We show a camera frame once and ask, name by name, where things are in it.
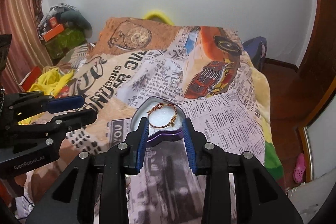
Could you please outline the yellow cloth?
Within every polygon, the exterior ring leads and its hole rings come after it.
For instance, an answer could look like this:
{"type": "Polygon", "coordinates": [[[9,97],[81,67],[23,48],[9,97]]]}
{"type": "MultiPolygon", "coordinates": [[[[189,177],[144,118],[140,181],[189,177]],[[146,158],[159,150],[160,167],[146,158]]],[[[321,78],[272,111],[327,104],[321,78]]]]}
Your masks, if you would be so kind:
{"type": "Polygon", "coordinates": [[[52,68],[43,73],[27,92],[43,92],[44,95],[57,97],[62,88],[73,78],[74,70],[61,75],[58,68],[52,68]]]}

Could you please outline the purple heart-shaped tin box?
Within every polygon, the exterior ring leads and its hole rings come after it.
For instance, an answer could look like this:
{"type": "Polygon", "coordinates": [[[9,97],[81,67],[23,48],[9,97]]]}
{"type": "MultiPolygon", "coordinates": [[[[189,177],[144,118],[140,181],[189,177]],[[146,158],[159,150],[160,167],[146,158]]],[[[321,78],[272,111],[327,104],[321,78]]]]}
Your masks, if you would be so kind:
{"type": "Polygon", "coordinates": [[[176,104],[158,97],[149,97],[131,119],[131,131],[138,128],[141,118],[149,121],[147,146],[154,147],[163,141],[179,141],[183,138],[182,123],[185,113],[176,104]]]}

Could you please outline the orange box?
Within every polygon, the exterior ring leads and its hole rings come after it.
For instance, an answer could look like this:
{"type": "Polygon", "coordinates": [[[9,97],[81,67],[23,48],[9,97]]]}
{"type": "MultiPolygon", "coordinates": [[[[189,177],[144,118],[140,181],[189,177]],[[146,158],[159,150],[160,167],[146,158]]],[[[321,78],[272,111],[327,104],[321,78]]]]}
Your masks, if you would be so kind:
{"type": "Polygon", "coordinates": [[[58,24],[54,28],[52,28],[49,31],[42,34],[42,37],[45,40],[45,42],[48,42],[49,40],[51,40],[52,38],[54,38],[58,34],[62,33],[64,30],[65,30],[64,25],[63,24],[58,24]]]}

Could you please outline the newspaper print blanket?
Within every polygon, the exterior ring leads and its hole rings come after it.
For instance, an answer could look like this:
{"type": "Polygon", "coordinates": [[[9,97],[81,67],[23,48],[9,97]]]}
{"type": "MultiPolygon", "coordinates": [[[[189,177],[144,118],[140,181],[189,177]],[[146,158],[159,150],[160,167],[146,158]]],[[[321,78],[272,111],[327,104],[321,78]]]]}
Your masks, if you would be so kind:
{"type": "Polygon", "coordinates": [[[75,74],[57,96],[83,96],[97,120],[66,135],[59,160],[29,172],[22,200],[27,213],[79,152],[97,154],[122,142],[149,97],[179,106],[208,141],[225,151],[251,151],[282,182],[270,130],[269,84],[236,32],[111,18],[96,47],[76,50],[58,68],[63,75],[75,74]]]}

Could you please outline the dark grey cushion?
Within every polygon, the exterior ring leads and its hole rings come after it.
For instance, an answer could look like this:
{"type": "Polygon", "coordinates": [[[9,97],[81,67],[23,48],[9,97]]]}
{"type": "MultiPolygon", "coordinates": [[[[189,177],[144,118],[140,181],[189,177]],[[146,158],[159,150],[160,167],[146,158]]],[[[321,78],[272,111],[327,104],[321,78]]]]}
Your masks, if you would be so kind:
{"type": "Polygon", "coordinates": [[[88,22],[88,20],[86,20],[84,16],[82,16],[82,14],[76,10],[69,10],[63,12],[60,15],[60,21],[62,23],[72,22],[83,30],[92,30],[92,26],[88,22]]]}

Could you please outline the pink croc shoe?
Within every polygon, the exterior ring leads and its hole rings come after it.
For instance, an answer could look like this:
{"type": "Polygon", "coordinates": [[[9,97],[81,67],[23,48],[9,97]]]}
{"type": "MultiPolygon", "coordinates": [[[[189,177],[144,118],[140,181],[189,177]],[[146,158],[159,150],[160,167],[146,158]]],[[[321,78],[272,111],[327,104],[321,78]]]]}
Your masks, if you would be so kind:
{"type": "Polygon", "coordinates": [[[303,153],[300,153],[297,157],[297,161],[293,171],[293,180],[296,184],[301,184],[303,182],[303,175],[306,170],[306,162],[303,153]]]}

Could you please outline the striped red curtain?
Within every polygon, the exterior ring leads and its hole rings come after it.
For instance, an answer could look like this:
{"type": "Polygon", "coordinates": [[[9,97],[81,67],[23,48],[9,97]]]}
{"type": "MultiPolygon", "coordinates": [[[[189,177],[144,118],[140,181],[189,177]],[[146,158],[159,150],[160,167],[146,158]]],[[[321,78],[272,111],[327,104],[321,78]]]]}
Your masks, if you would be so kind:
{"type": "Polygon", "coordinates": [[[38,34],[42,0],[1,0],[1,34],[12,40],[1,83],[7,93],[21,91],[19,83],[34,67],[52,65],[38,34]]]}

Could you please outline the blue pillow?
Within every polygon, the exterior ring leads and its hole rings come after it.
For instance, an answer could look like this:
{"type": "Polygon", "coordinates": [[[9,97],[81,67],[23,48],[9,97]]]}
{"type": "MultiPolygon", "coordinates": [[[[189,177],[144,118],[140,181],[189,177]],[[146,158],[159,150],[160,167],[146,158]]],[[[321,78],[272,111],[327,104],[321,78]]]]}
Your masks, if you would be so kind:
{"type": "Polygon", "coordinates": [[[243,43],[244,51],[248,53],[252,64],[258,71],[262,71],[267,50],[266,38],[259,36],[243,43]]]}

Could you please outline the yellow pillow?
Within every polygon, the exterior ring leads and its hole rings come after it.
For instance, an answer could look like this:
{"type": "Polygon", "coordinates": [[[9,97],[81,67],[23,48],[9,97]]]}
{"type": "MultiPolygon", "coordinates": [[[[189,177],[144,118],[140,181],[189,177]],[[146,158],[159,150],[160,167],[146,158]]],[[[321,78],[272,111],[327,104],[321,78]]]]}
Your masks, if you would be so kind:
{"type": "Polygon", "coordinates": [[[173,21],[161,10],[150,10],[143,16],[144,20],[152,20],[173,26],[173,21]]]}

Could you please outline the brown wooden door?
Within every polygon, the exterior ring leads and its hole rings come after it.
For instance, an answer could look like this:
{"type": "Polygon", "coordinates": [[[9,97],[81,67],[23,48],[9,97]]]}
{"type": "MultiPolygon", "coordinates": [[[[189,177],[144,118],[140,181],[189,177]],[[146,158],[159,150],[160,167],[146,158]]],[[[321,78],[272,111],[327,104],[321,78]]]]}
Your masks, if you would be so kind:
{"type": "Polygon", "coordinates": [[[317,0],[313,31],[299,67],[303,102],[299,117],[318,105],[335,78],[335,0],[317,0]]]}

